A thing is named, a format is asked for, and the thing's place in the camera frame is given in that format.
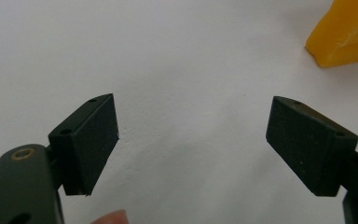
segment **white surface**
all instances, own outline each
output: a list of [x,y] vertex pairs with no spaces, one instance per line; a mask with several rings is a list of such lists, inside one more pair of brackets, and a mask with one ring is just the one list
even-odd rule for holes
[[345,190],[314,197],[265,140],[273,95],[358,134],[358,64],[303,48],[330,4],[0,1],[0,156],[112,92],[121,139],[66,223],[343,223]]

